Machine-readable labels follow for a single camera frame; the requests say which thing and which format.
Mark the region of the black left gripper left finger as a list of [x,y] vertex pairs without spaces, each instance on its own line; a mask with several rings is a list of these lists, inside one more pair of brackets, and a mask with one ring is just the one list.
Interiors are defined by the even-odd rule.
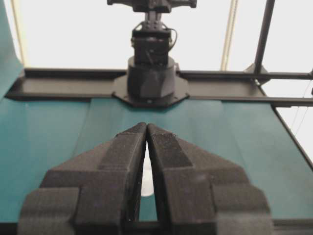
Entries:
[[118,235],[138,219],[147,126],[49,169],[29,193],[18,220],[21,235]]

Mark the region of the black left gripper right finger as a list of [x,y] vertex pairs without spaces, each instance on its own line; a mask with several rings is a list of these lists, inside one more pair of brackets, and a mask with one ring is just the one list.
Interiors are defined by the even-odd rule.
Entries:
[[147,126],[157,217],[175,235],[270,235],[268,201],[243,168]]

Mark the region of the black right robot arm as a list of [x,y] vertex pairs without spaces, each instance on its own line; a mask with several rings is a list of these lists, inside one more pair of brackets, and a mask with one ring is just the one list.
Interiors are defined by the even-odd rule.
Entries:
[[[176,69],[169,51],[172,30],[162,21],[174,7],[196,7],[194,0],[125,0],[145,20],[133,29],[127,91],[137,101],[174,96]],[[157,218],[175,235],[270,235],[273,224],[264,193],[239,165],[147,126]]]

